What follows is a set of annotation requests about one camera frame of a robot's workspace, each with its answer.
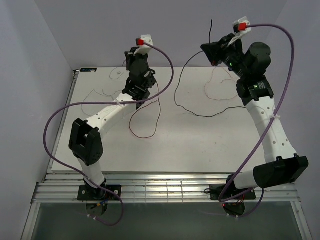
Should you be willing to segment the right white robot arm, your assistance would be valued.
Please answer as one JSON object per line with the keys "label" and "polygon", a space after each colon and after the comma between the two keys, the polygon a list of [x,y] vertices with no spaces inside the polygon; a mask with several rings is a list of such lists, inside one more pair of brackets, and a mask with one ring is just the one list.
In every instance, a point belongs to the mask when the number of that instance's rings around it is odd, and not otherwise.
{"label": "right white robot arm", "polygon": [[224,63],[239,80],[236,91],[243,106],[250,114],[259,141],[252,150],[263,147],[265,163],[252,170],[238,170],[228,177],[223,193],[237,199],[248,189],[266,189],[294,183],[309,166],[306,156],[298,155],[291,145],[278,115],[274,92],[265,72],[271,64],[271,49],[262,42],[251,44],[243,52],[241,40],[233,40],[233,34],[220,41],[205,43],[201,49],[212,66]]}

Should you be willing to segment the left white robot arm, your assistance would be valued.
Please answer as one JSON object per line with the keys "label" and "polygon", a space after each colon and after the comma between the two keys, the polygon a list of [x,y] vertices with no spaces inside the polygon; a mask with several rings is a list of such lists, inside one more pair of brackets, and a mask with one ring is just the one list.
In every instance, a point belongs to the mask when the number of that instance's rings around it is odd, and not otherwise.
{"label": "left white robot arm", "polygon": [[138,47],[125,52],[126,70],[129,71],[124,89],[113,101],[95,115],[82,120],[76,119],[71,128],[68,147],[78,159],[82,171],[87,176],[85,183],[89,185],[88,193],[100,200],[106,195],[106,187],[100,158],[104,153],[103,138],[122,118],[136,111],[150,96],[149,89],[156,84],[154,74],[149,67],[148,53]]}

